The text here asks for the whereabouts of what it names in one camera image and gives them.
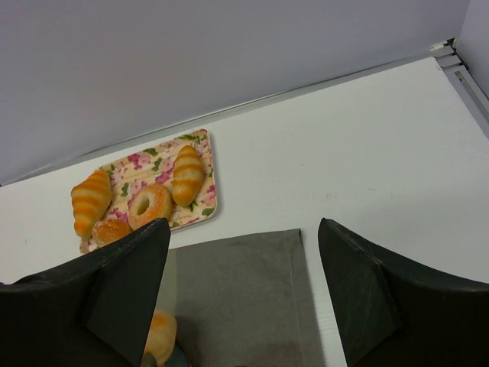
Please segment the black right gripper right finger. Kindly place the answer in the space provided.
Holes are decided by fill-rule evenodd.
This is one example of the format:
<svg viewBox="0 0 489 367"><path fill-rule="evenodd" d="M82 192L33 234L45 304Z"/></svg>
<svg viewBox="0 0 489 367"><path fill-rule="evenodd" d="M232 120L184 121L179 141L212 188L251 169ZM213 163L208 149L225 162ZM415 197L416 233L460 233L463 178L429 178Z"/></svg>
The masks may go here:
<svg viewBox="0 0 489 367"><path fill-rule="evenodd" d="M488 285L425 266L332 219L319 252L349 366L486 366Z"/></svg>

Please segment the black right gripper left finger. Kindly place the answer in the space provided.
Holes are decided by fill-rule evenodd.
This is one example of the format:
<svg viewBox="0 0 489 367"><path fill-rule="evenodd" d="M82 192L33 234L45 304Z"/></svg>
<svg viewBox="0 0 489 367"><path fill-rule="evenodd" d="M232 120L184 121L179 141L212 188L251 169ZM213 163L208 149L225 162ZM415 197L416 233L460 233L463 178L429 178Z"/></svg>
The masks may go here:
<svg viewBox="0 0 489 367"><path fill-rule="evenodd" d="M1 286L3 366L139 366L170 244L155 219L112 244Z"/></svg>

